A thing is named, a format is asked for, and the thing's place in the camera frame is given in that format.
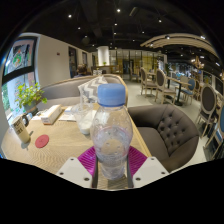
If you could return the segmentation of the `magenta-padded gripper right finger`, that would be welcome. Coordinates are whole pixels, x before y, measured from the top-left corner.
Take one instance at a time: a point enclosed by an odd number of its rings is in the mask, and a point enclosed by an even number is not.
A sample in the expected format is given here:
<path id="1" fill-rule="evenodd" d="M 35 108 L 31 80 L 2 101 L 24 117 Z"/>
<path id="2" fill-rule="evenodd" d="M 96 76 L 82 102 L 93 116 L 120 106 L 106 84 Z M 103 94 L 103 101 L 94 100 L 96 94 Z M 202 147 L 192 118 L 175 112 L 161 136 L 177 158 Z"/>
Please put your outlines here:
<path id="1" fill-rule="evenodd" d="M 129 148 L 127 178 L 129 188 L 140 188 L 167 176 L 169 172 L 156 157 L 147 157 L 134 147 Z"/>

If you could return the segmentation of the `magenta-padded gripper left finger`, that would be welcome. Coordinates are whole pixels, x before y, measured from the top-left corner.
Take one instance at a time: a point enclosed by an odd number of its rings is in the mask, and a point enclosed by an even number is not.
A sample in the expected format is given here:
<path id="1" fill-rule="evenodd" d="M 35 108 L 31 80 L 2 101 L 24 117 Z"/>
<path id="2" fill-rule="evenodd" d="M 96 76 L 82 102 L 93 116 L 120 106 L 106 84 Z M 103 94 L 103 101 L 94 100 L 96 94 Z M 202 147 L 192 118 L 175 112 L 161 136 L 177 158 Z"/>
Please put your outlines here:
<path id="1" fill-rule="evenodd" d="M 84 188 L 96 188 L 98 160 L 94 147 L 87 149 L 78 157 L 70 157 L 56 175 Z"/>

